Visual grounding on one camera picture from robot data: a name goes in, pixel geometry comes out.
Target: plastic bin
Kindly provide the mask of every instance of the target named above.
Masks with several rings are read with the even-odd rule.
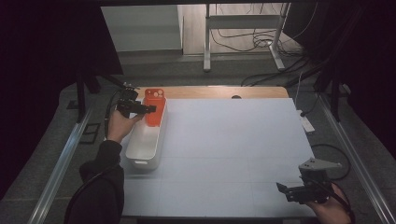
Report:
[[[153,170],[160,164],[167,114],[165,102],[159,126],[150,127],[146,120],[142,119],[132,129],[131,139],[125,154],[134,167]]]

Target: hand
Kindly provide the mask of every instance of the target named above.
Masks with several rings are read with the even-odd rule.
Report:
[[[332,188],[334,189],[334,193],[347,202],[345,195],[336,185],[332,185]],[[351,223],[350,217],[343,205],[333,197],[330,197],[326,203],[308,202],[305,204],[314,210],[321,224]]]
[[[143,117],[144,115],[136,115],[131,119],[127,119],[120,111],[115,110],[108,122],[107,140],[120,143],[122,138],[125,137]]]

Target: orange object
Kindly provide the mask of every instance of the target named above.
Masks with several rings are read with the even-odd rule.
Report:
[[[162,89],[146,89],[144,105],[156,105],[157,109],[153,113],[147,114],[146,123],[150,127],[160,126],[163,118],[163,108],[165,107],[165,94]]]

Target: person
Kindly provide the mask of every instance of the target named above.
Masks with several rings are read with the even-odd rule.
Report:
[[[332,184],[332,189],[335,194],[347,202],[347,197],[338,186]],[[330,197],[326,203],[307,202],[305,204],[314,211],[321,224],[352,223],[350,215],[347,213],[343,205],[333,197]]]
[[[96,158],[84,163],[79,169],[84,184],[70,201],[64,223],[120,223],[124,200],[120,142],[143,117],[136,115],[127,119],[120,111],[113,112],[108,123],[107,139],[100,145]],[[332,187],[337,195],[346,199],[337,186]],[[315,212],[321,224],[351,223],[344,207],[334,198],[326,203],[308,202],[306,205]]]

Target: white tabletop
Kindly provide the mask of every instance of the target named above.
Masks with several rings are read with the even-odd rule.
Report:
[[[313,217],[276,182],[301,186],[313,157],[291,99],[167,100],[161,162],[135,169],[125,157],[123,214],[134,217]]]

